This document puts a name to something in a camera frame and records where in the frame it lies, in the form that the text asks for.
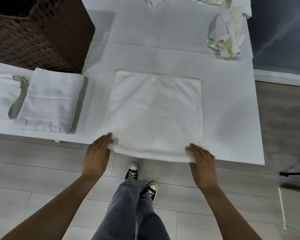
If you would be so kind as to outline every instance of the wicker basket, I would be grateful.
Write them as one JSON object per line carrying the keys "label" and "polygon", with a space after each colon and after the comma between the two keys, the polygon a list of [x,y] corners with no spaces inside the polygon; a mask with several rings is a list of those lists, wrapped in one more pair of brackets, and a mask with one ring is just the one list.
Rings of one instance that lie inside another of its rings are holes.
{"label": "wicker basket", "polygon": [[0,0],[0,62],[81,73],[95,27],[81,0]]}

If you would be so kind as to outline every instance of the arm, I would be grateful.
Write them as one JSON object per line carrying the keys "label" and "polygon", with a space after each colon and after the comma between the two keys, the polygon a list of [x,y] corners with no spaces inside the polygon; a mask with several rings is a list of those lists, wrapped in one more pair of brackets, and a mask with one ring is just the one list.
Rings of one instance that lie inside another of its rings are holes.
{"label": "arm", "polygon": [[212,209],[222,238],[261,240],[220,189],[214,155],[194,144],[190,144],[187,150],[195,157],[195,163],[190,163],[194,182]]}
{"label": "arm", "polygon": [[81,176],[53,200],[20,223],[2,240],[36,239],[61,240],[81,202],[103,175],[110,156],[111,133],[88,147]]}

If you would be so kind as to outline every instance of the black sneaker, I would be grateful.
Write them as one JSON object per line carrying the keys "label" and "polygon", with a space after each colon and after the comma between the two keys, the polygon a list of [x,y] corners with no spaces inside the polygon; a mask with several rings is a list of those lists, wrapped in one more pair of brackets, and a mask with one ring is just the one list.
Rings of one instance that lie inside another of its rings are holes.
{"label": "black sneaker", "polygon": [[138,164],[133,163],[130,165],[130,167],[128,168],[128,171],[126,173],[126,177],[124,178],[124,180],[128,179],[128,178],[134,178],[135,180],[138,179],[138,175],[139,175],[139,167]]}
{"label": "black sneaker", "polygon": [[151,197],[152,201],[154,201],[157,191],[158,191],[157,183],[152,181],[148,183],[147,186],[145,186],[145,188],[142,191],[142,194],[148,194]]}

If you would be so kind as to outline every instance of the white shoelace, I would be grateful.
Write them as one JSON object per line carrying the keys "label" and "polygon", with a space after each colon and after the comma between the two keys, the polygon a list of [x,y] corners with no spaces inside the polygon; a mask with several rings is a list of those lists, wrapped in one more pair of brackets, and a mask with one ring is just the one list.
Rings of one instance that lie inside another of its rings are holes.
{"label": "white shoelace", "polygon": [[155,193],[154,192],[152,192],[151,190],[149,190],[149,189],[147,189],[147,192],[146,192],[148,195],[150,195],[150,196],[152,196],[152,195],[154,195]]}
{"label": "white shoelace", "polygon": [[136,172],[129,172],[129,178],[132,178],[132,177],[134,177],[135,175],[136,175],[137,173]]}

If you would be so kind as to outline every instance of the gray jeans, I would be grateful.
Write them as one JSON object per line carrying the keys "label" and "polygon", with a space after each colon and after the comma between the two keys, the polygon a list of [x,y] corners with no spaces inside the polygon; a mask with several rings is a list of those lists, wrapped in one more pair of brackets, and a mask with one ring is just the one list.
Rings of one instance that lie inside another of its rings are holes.
{"label": "gray jeans", "polygon": [[92,237],[92,240],[105,239],[170,240],[163,222],[153,211],[150,196],[140,195],[140,186],[134,178],[120,184],[107,214]]}

